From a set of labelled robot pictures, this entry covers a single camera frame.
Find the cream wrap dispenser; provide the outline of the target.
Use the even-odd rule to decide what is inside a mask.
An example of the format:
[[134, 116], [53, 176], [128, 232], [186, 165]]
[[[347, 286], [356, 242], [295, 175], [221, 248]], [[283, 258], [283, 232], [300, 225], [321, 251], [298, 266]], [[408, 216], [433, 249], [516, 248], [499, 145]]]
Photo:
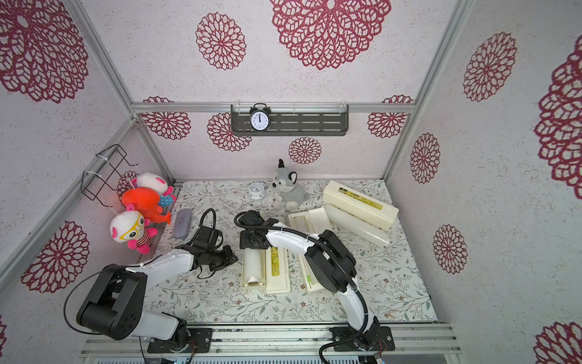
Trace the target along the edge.
[[[292, 229], [307, 234], [321, 234], [325, 230], [333, 230], [324, 208], [289, 214], [288, 222]], [[306, 283], [306, 290], [308, 292], [324, 290], [324, 287], [316, 279], [315, 274], [304, 256], [299, 257], [299, 263]]]
[[243, 269], [241, 287], [262, 289], [266, 294], [287, 294], [290, 289], [289, 261], [287, 251], [283, 248], [270, 247], [265, 253], [265, 284], [255, 287], [243, 286]]

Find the plastic wrap roll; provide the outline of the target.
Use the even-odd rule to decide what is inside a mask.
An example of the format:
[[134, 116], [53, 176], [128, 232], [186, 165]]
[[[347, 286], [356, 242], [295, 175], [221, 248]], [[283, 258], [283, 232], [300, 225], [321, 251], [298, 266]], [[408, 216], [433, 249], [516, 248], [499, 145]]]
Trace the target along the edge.
[[265, 284], [265, 253], [263, 250], [243, 251], [242, 282], [244, 287]]

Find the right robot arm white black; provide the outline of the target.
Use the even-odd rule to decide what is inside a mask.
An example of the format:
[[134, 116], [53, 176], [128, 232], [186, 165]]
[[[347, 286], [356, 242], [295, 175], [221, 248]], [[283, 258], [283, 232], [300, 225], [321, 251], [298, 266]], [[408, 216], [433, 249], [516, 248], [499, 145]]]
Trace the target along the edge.
[[318, 283], [338, 298], [348, 318], [349, 333], [339, 339], [337, 346], [349, 344], [361, 350], [374, 346], [380, 323], [359, 290], [356, 259], [335, 233], [297, 231], [276, 219], [265, 221], [255, 210], [237, 214], [234, 224], [251, 238], [259, 238], [271, 247], [284, 248], [306, 259]]

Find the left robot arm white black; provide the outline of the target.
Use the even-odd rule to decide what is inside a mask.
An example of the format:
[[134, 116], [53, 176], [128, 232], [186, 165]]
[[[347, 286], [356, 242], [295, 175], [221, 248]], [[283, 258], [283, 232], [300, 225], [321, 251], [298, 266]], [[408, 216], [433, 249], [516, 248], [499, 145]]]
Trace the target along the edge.
[[77, 324], [91, 335], [116, 341], [151, 338], [166, 351], [182, 351], [193, 345], [185, 319], [147, 311], [143, 303], [146, 293], [174, 276], [205, 267], [213, 275], [238, 261], [231, 247], [222, 244], [223, 234], [216, 222], [215, 210], [207, 209], [194, 237], [171, 252], [140, 265], [112, 264], [103, 268], [78, 309]]

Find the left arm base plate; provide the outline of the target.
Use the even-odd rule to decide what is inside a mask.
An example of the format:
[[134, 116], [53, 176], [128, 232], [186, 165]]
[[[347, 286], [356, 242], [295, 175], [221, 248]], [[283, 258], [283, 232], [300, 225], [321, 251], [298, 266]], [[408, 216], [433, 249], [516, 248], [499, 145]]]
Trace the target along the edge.
[[188, 329], [181, 327], [168, 340], [151, 339], [147, 353], [207, 353], [212, 343], [212, 329]]

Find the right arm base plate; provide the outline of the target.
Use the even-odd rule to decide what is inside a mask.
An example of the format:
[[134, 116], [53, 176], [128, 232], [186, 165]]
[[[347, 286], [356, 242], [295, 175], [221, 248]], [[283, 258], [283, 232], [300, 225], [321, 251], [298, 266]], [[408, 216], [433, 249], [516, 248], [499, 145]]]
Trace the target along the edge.
[[391, 329], [386, 325], [373, 324], [372, 328], [363, 333], [352, 341], [346, 341], [343, 344], [338, 344], [342, 340], [346, 340], [356, 333], [356, 330], [348, 325], [334, 326], [329, 329], [332, 333], [334, 343], [333, 349], [337, 352], [348, 351], [371, 351], [384, 352], [394, 351], [396, 349]]

